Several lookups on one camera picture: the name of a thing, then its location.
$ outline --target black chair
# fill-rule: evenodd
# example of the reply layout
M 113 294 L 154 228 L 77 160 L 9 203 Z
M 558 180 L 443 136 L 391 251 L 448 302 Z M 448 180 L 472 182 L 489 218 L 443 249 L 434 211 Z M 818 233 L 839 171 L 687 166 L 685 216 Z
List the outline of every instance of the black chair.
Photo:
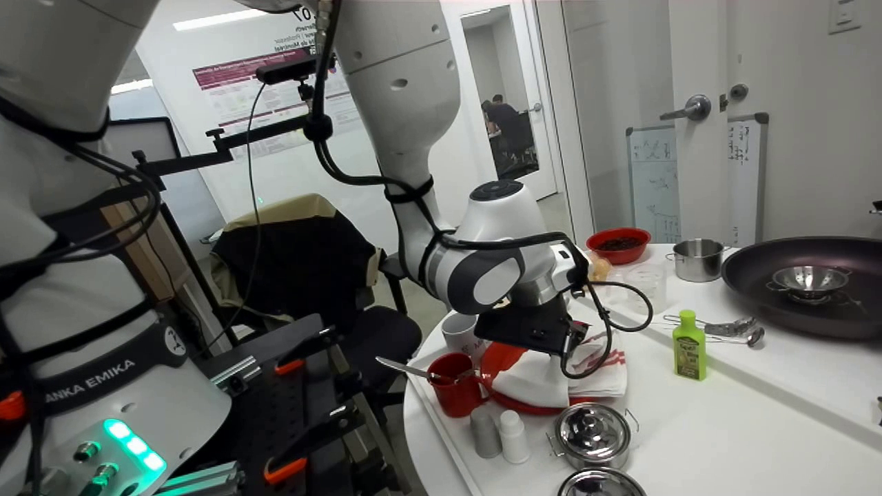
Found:
M 376 355 L 409 360 L 423 331 L 406 315 L 399 278 L 383 269 L 388 264 L 383 251 L 323 195 L 303 195 L 230 224 L 215 242 L 215 257 L 219 286 L 241 294 L 231 311 L 250 322 L 270 322 L 261 331 L 270 331 L 277 317 L 306 315 L 336 324 L 344 357 L 358 371 L 377 419 L 387 419 L 383 406 L 399 403 L 399 393 L 388 393 L 397 374 L 377 367 Z M 399 309 L 372 302 L 377 272 L 388 278 Z

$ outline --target kitchen counter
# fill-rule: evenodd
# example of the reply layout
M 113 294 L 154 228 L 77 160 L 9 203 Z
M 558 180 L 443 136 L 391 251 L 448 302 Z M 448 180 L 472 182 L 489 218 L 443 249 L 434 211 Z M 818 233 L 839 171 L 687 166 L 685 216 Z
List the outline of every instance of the kitchen counter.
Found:
M 818 341 L 766 324 L 763 351 L 709 341 L 709 381 L 674 374 L 667 315 L 696 309 L 700 319 L 741 315 L 722 280 L 674 278 L 671 246 L 650 246 L 640 264 L 614 268 L 612 278 L 645 286 L 658 315 L 645 334 L 617 334 L 628 353 L 625 406 L 640 433 L 625 475 L 649 492 L 741 496 L 741 492 L 879 492 L 882 348 Z M 640 319 L 621 294 L 606 297 L 617 317 Z M 573 317 L 599 324 L 592 309 L 570 302 Z M 434 334 L 419 355 L 443 351 Z M 406 435 L 428 492 L 558 492 L 573 468 L 555 457 L 545 428 L 527 419 L 533 464 L 482 461 L 470 447 L 467 421 L 434 411 L 434 396 L 409 385 Z

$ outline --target white cup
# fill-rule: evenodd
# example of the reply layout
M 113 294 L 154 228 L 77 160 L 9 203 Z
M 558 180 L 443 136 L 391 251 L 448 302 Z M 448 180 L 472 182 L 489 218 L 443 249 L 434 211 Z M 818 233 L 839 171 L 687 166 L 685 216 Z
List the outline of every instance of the white cup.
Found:
M 482 351 L 482 338 L 474 337 L 474 324 L 476 324 L 476 315 L 448 315 L 442 319 L 442 334 L 448 348 L 461 351 L 461 353 L 479 353 Z

